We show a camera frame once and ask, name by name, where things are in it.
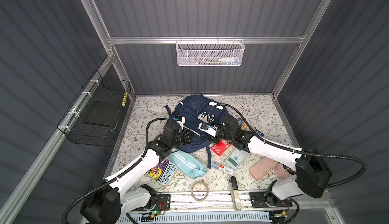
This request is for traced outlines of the navy blue student backpack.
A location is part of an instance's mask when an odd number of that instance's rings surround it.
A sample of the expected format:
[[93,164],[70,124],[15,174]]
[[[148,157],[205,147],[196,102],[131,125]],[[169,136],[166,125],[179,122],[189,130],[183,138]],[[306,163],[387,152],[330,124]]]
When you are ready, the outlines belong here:
[[[202,148],[206,149],[208,154],[207,168],[211,168],[211,148],[212,142],[207,140],[208,134],[199,130],[198,126],[201,122],[208,123],[211,126],[221,124],[231,124],[235,126],[235,136],[241,133],[238,120],[228,112],[228,106],[220,102],[214,101],[203,95],[191,95],[183,99],[176,108],[171,111],[169,106],[165,106],[169,114],[169,122],[166,123],[163,129],[160,140],[169,141],[181,135],[185,131],[193,132],[192,142],[189,145],[181,146],[180,150],[186,153],[194,153]],[[185,117],[184,128],[182,129],[176,122],[174,117]]]

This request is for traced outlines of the purple treehouse paperback book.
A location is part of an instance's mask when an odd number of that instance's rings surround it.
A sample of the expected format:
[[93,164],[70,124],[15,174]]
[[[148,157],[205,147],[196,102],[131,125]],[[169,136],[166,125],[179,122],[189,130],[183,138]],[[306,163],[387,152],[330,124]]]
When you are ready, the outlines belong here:
[[178,167],[169,159],[165,159],[163,162],[150,169],[146,175],[161,185],[167,185],[177,171]]

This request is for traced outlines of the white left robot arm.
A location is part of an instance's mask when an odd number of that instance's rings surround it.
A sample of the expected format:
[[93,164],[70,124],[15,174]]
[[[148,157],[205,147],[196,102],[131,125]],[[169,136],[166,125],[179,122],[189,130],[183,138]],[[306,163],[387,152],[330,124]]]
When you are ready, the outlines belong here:
[[166,119],[162,136],[147,141],[144,153],[122,170],[107,177],[95,191],[84,198],[80,213],[91,224],[114,224],[128,212],[151,209],[157,192],[148,185],[129,192],[145,173],[156,167],[182,145],[191,143],[193,133],[184,131],[184,117]]

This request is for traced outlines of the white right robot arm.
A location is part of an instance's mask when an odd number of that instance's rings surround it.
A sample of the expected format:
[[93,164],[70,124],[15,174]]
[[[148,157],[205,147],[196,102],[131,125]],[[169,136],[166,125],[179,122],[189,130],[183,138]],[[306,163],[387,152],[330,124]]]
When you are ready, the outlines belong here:
[[242,130],[233,116],[224,116],[222,122],[215,126],[201,122],[198,128],[209,134],[210,139],[226,140],[239,150],[262,155],[295,172],[285,179],[273,181],[268,187],[263,199],[270,207],[303,194],[321,198],[332,176],[322,157],[310,156],[301,148],[284,146],[264,139],[255,132]]

